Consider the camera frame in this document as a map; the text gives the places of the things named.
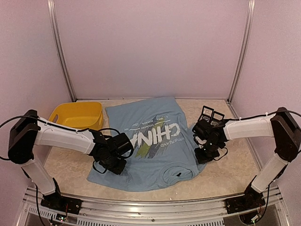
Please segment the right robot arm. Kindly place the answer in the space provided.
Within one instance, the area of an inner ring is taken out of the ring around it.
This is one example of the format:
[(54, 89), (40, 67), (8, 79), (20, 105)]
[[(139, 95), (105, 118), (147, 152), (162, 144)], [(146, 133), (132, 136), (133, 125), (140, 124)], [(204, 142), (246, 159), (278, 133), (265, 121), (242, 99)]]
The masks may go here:
[(199, 145), (195, 149), (197, 162), (204, 164), (219, 160), (219, 150), (224, 149), (231, 140), (248, 139), (256, 154), (264, 147), (270, 147), (273, 154), (248, 184), (243, 195), (226, 200), (230, 213), (267, 204), (263, 192), (301, 152), (301, 127), (294, 118), (300, 113), (280, 107), (274, 112), (247, 118), (224, 118), (221, 114), (222, 118), (217, 119), (216, 115), (220, 113), (204, 106), (192, 128), (194, 141)]

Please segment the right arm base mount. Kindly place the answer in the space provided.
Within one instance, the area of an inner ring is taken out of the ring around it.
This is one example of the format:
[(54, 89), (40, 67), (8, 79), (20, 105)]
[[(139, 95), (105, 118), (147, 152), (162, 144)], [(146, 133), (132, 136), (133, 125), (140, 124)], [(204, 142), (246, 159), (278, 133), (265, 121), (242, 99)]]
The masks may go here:
[(246, 196), (238, 196), (225, 200), (228, 214), (251, 210), (260, 206), (264, 206), (265, 204), (266, 202), (264, 198), (259, 198), (258, 200), (254, 201), (252, 198), (247, 198)]

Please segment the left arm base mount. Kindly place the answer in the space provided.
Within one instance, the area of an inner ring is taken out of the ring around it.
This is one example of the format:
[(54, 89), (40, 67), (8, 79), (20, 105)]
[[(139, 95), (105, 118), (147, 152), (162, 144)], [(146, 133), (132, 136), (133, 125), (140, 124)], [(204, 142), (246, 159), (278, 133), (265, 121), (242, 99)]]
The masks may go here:
[(47, 200), (43, 198), (41, 205), (49, 209), (78, 215), (82, 202), (82, 200), (77, 198), (62, 196), (59, 200)]

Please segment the light blue printed t-shirt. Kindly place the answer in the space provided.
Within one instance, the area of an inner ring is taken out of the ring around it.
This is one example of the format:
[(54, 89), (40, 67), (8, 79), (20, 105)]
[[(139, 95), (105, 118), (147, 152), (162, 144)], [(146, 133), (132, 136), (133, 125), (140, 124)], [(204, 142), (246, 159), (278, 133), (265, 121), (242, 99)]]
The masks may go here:
[(205, 168), (198, 164), (192, 129), (174, 97), (160, 97), (107, 107), (109, 126), (130, 139), (133, 155), (120, 175), (95, 163), (90, 182), (129, 192), (143, 192), (191, 180)]

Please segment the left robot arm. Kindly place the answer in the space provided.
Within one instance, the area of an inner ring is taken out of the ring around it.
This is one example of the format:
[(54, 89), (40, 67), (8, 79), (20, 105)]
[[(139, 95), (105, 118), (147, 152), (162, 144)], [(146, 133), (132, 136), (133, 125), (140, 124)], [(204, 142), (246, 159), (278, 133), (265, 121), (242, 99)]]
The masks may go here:
[(28, 110), (7, 122), (17, 120), (9, 134), (8, 160), (18, 164), (42, 193), (41, 205), (53, 210), (78, 214), (82, 200), (63, 196), (57, 181), (50, 177), (40, 160), (34, 156), (35, 146), (74, 150), (91, 156), (104, 171), (121, 174), (126, 166), (126, 153), (133, 155), (133, 145), (125, 133), (104, 135), (102, 130), (75, 129), (50, 122)]

